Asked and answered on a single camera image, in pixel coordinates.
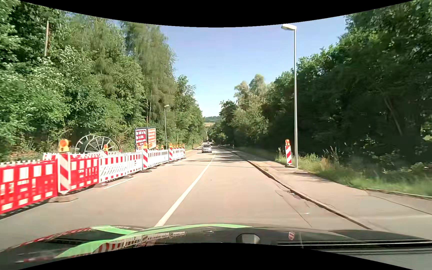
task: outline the white lane marking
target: white lane marking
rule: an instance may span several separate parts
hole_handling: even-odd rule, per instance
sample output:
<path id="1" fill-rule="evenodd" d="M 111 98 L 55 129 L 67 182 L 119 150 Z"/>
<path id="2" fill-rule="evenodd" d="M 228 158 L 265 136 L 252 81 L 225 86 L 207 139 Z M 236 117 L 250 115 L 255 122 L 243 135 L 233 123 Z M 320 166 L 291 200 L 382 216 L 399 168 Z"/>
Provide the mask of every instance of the white lane marking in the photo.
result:
<path id="1" fill-rule="evenodd" d="M 192 182 L 192 184 L 186 189 L 186 191 L 177 199 L 177 201 L 171 206 L 171 208 L 164 214 L 164 216 L 154 225 L 154 227 L 163 226 L 168 219 L 170 219 L 171 215 L 174 213 L 174 211 L 178 208 L 178 206 L 183 202 L 184 198 L 189 194 L 189 192 L 193 189 L 193 187 L 196 185 L 196 183 L 201 179 L 201 176 L 203 176 L 206 172 L 206 170 L 209 168 L 209 165 L 213 162 L 213 159 L 215 158 L 216 154 L 213 155 L 211 158 L 211 161 L 206 165 L 206 167 L 202 170 L 202 172 L 199 174 L 198 178 L 196 178 L 195 181 Z"/>
<path id="2" fill-rule="evenodd" d="M 117 186 L 117 185 L 119 185 L 119 184 L 123 184 L 124 182 L 130 181 L 130 180 L 133 180 L 133 179 L 135 179 L 135 178 L 138 178 L 138 177 L 136 176 L 136 177 L 129 178 L 128 180 L 124 180 L 124 181 L 119 182 L 119 183 L 116 183 L 116 184 L 114 184 L 114 185 L 110 185 L 110 186 L 107 186 L 107 187 L 103 187 L 103 189 L 107 189 L 107 188 L 110 188 L 110 187 Z"/>

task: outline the hill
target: hill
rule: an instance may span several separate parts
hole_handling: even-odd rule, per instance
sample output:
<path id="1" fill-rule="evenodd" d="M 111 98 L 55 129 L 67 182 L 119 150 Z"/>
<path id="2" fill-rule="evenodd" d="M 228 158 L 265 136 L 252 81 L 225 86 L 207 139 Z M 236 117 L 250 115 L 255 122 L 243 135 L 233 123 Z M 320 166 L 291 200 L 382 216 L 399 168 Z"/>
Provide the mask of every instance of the hill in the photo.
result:
<path id="1" fill-rule="evenodd" d="M 221 121 L 221 116 L 209 116 L 209 117 L 205 117 L 204 121 L 206 123 L 217 123 L 217 122 Z"/>

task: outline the lamp post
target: lamp post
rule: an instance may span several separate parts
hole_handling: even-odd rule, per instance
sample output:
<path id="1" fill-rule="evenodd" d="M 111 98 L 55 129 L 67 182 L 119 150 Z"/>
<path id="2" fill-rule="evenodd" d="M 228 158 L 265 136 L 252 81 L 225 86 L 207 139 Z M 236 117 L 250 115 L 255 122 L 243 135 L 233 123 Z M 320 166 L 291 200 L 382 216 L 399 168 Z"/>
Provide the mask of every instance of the lamp post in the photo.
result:
<path id="1" fill-rule="evenodd" d="M 168 149 L 168 131 L 166 129 L 166 107 L 169 107 L 169 105 L 164 105 L 164 137 L 166 138 L 165 149 Z"/>
<path id="2" fill-rule="evenodd" d="M 294 33 L 294 167 L 298 168 L 298 103 L 296 91 L 296 26 L 292 24 L 283 24 L 284 30 L 290 30 Z"/>

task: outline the car hood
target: car hood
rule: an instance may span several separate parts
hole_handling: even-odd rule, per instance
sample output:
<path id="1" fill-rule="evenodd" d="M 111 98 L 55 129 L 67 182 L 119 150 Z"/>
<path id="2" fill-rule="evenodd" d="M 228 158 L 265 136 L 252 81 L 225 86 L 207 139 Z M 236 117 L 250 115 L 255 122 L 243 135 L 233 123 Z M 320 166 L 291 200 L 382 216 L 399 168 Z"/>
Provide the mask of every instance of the car hood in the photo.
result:
<path id="1" fill-rule="evenodd" d="M 378 246 L 382 240 L 432 243 L 418 237 L 376 230 L 311 230 L 266 224 L 194 224 L 153 228 L 107 225 L 69 230 L 0 250 L 0 268 L 17 265 L 11 269 L 23 269 L 49 261 L 153 245 L 241 243 L 241 235 L 257 235 L 260 244 L 304 246 L 305 249 L 307 246 L 327 248 L 331 246 L 328 243 L 341 246 L 340 243 L 355 241 L 366 243 L 366 247 Z"/>

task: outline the billboard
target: billboard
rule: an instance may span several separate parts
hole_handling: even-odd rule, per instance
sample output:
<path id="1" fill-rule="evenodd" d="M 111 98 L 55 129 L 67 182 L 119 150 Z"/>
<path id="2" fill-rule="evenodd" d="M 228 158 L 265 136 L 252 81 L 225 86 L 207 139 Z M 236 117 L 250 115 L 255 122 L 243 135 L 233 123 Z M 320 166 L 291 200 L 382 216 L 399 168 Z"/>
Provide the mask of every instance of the billboard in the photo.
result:
<path id="1" fill-rule="evenodd" d="M 134 129 L 134 149 L 143 149 L 143 144 L 148 143 L 148 149 L 156 147 L 156 127 L 140 127 Z"/>

